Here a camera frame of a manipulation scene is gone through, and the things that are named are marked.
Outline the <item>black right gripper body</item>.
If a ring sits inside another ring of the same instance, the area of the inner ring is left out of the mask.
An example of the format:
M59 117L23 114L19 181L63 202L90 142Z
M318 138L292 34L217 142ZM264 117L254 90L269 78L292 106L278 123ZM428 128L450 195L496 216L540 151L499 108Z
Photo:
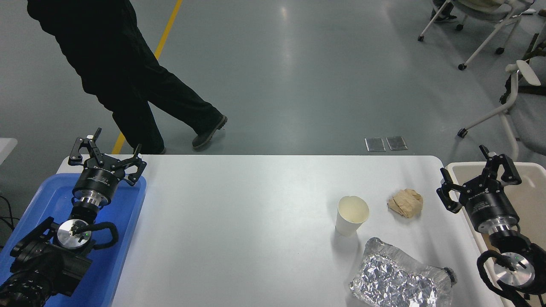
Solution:
M501 218L506 225L517 225L517 213L496 179L475 177L463 184L462 205L474 227Z

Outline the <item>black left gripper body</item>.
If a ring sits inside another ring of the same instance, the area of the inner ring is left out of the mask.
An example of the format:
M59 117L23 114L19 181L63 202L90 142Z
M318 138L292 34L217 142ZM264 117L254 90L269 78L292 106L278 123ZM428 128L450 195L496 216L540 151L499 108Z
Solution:
M106 200L112 200L122 179L123 177L117 177L104 169L84 169L76 181L73 196L80 198L83 196L84 191L94 191L101 194Z

